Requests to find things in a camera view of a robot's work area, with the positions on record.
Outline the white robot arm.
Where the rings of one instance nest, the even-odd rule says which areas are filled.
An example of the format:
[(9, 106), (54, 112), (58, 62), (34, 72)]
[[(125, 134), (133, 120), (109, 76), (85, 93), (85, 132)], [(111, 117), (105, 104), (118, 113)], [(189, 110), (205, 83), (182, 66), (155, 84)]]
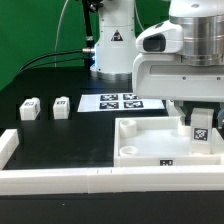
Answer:
[(169, 19), (134, 34), (135, 0), (96, 0), (91, 73), (132, 79), (141, 98), (215, 102), (224, 127), (224, 0), (171, 0)]

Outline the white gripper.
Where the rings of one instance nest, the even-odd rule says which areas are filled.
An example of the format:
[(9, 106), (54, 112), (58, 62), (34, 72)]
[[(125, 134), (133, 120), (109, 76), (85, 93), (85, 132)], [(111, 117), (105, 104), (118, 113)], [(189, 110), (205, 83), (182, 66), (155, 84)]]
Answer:
[(224, 126), (224, 30), (221, 21), (167, 20), (142, 32), (132, 69), (140, 98), (174, 100), (183, 126), (190, 124), (186, 101), (220, 102), (217, 128)]

